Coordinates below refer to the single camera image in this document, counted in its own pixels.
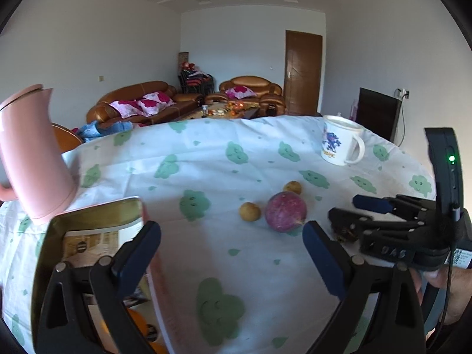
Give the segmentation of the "person's right hand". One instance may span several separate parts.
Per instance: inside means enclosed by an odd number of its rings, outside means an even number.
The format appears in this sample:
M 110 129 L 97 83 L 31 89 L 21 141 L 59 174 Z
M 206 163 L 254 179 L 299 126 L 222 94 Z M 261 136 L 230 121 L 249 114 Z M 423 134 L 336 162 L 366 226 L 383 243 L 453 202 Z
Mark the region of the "person's right hand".
M 425 272 L 422 275 L 416 269 L 411 268 L 410 274 L 413 278 L 415 291 L 419 303 L 422 303 L 422 280 L 426 281 L 438 289 L 445 289 L 448 284 L 449 270 L 443 266 L 437 271 Z M 470 269 L 452 267 L 450 276 L 450 294 L 449 303 L 446 309 L 444 324 L 451 325 L 456 323 L 462 317 L 472 294 L 472 272 Z

